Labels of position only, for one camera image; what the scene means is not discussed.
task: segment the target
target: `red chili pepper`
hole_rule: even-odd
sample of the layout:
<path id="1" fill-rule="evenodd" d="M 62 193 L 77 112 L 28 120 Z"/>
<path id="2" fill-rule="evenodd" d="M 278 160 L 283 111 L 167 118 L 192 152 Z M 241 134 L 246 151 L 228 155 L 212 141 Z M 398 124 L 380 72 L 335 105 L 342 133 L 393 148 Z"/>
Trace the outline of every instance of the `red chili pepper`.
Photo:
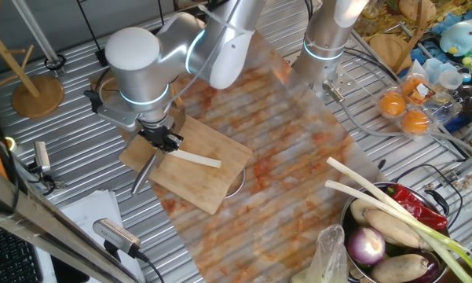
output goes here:
<path id="1" fill-rule="evenodd" d="M 421 204 L 414 204 L 408 201 L 398 201 L 398 203 L 410 214 L 412 214 L 422 224 L 429 228 L 440 230 L 447 226 L 447 219 L 429 208 L 423 207 Z"/>
<path id="2" fill-rule="evenodd" d="M 387 188 L 386 193 L 390 195 L 396 201 L 407 201 L 413 204 L 420 204 L 423 203 L 417 199 L 408 189 L 405 189 L 400 184 L 392 184 Z"/>

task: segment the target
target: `blue light ring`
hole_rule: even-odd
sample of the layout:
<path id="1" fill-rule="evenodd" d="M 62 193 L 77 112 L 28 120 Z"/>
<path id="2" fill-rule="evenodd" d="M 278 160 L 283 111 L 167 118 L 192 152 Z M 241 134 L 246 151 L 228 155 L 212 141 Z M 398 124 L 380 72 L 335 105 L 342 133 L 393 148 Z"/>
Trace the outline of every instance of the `blue light ring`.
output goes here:
<path id="1" fill-rule="evenodd" d="M 344 50 L 337 56 L 333 56 L 333 57 L 321 57 L 321 56 L 318 56 L 314 53 L 311 52 L 311 50 L 309 50 L 309 48 L 307 48 L 307 45 L 306 45 L 306 42 L 304 42 L 304 48 L 306 49 L 307 53 L 312 56 L 313 58 L 317 59 L 317 60 L 334 60 L 334 59 L 337 59 L 339 57 L 342 56 L 342 54 L 344 53 Z"/>
<path id="2" fill-rule="evenodd" d="M 122 97 L 124 98 L 125 101 L 131 103 L 131 104 L 134 104 L 134 105 L 150 105 L 150 104 L 154 104 L 156 103 L 157 101 L 160 101 L 161 99 L 163 99 L 164 95 L 167 95 L 168 93 L 168 90 L 170 89 L 170 85 L 168 84 L 166 86 L 166 89 L 163 91 L 163 93 L 156 99 L 152 100 L 152 101 L 146 101 L 146 102 L 139 102 L 139 101 L 133 101 L 133 100 L 130 100 L 129 98 L 127 98 L 122 92 L 120 93 L 120 95 L 122 95 Z"/>
<path id="3" fill-rule="evenodd" d="M 188 66 L 188 62 L 190 61 L 190 57 L 192 56 L 192 52 L 194 51 L 194 47 L 196 47 L 196 44 L 197 42 L 203 37 L 204 33 L 206 32 L 206 30 L 202 30 L 195 38 L 194 40 L 192 41 L 192 43 L 190 44 L 190 46 L 188 47 L 187 49 L 187 56 L 185 58 L 185 69 L 187 70 L 187 72 L 189 74 L 192 74 L 190 72 L 190 67 Z"/>

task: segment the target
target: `green onion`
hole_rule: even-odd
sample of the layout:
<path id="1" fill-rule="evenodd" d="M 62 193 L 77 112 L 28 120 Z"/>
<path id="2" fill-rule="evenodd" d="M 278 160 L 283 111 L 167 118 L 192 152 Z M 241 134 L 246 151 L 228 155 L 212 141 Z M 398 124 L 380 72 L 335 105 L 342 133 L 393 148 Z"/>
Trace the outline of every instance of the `green onion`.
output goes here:
<path id="1" fill-rule="evenodd" d="M 361 198 L 362 200 L 365 200 L 375 205 L 377 208 L 391 214 L 394 217 L 399 218 L 400 220 L 406 222 L 408 225 L 414 227 L 415 231 L 421 236 L 421 238 L 425 240 L 434 249 L 434 251 L 447 263 L 450 269 L 462 282 L 472 282 L 472 278 L 470 277 L 470 275 L 463 269 L 462 266 L 460 266 L 454 256 L 452 256 L 445 247 L 457 253 L 472 269 L 472 258 L 464 252 L 469 252 L 472 255 L 472 252 L 469 249 L 464 248 L 462 245 L 460 245 L 453 239 L 450 239 L 449 237 L 446 237 L 445 235 L 442 235 L 441 233 L 438 233 L 437 231 L 417 221 L 417 219 L 415 219 L 408 211 L 402 208 L 395 200 L 387 196 L 383 191 L 381 191 L 367 179 L 363 178 L 358 173 L 352 171 L 344 164 L 339 163 L 337 160 L 331 157 L 328 158 L 327 163 L 329 163 L 332 167 L 341 171 L 345 175 L 350 176 L 354 181 L 362 185 L 380 201 L 366 195 L 365 193 L 357 191 L 348 186 L 344 186 L 343 184 L 337 182 L 327 181 L 327 183 L 325 184 L 326 186 L 331 187 L 332 189 L 343 191 L 344 193 L 348 193 L 354 197 Z"/>

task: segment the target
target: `orange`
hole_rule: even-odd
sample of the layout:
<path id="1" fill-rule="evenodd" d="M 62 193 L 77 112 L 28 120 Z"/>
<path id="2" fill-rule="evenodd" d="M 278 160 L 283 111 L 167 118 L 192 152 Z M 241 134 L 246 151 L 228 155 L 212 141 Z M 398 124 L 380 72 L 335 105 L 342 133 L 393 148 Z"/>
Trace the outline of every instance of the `orange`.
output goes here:
<path id="1" fill-rule="evenodd" d="M 406 112 L 401 119 L 401 127 L 407 134 L 424 134 L 429 123 L 426 115 L 418 110 Z"/>
<path id="2" fill-rule="evenodd" d="M 379 108 L 383 114 L 398 116 L 405 111 L 405 100 L 401 94 L 391 91 L 379 100 Z"/>
<path id="3" fill-rule="evenodd" d="M 410 78 L 401 86 L 401 94 L 409 95 L 419 84 L 426 84 L 426 81 L 420 78 Z"/>

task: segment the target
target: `plastic bag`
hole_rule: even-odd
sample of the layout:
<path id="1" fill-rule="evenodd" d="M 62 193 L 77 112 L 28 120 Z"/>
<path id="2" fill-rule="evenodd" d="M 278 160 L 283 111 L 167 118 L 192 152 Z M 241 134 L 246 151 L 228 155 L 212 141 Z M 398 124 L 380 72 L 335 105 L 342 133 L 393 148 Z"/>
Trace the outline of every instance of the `plastic bag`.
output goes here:
<path id="1" fill-rule="evenodd" d="M 347 272 L 344 229 L 335 224 L 321 231 L 311 266 L 296 274 L 291 283 L 347 282 Z"/>

